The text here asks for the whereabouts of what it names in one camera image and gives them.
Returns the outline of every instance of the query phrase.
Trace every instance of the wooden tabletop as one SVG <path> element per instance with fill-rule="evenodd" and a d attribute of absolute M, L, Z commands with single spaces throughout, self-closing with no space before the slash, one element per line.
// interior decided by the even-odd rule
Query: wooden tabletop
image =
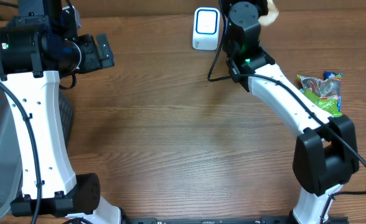
<path fill-rule="evenodd" d="M 82 20 L 81 34 L 108 35 L 115 67 L 79 75 L 66 91 L 75 110 L 72 166 L 95 172 L 101 194 L 130 217 L 287 215 L 300 189 L 295 138 L 240 85 L 207 81 L 215 52 L 193 50 L 192 23 L 191 15 Z M 342 112 L 366 159 L 366 9 L 282 12 L 261 43 L 292 82 L 343 72 Z M 225 60 L 222 53 L 215 77 L 228 73 Z M 345 189 L 366 189 L 363 167 Z M 338 197 L 331 214 L 366 223 L 366 196 Z"/>

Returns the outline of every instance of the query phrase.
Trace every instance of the brown background wall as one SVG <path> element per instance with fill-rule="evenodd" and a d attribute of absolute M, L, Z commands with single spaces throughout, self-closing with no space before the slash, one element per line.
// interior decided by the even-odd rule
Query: brown background wall
<path fill-rule="evenodd" d="M 17 3 L 17 0 L 5 0 Z M 315 9 L 364 9 L 366 0 L 274 0 L 280 11 Z M 82 17 L 147 16 L 192 14 L 200 6 L 213 6 L 217 0 L 72 0 Z M 0 19 L 9 20 L 17 10 L 0 6 Z"/>

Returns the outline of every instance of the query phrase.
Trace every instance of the gray plastic basket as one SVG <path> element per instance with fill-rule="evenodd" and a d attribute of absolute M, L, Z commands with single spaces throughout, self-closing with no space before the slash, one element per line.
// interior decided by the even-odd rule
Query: gray plastic basket
<path fill-rule="evenodd" d="M 62 90 L 59 91 L 59 106 L 63 135 L 65 142 L 68 142 L 73 110 Z M 16 127 L 7 98 L 0 90 L 0 219 L 9 212 L 10 202 L 20 193 L 21 177 L 22 165 Z"/>

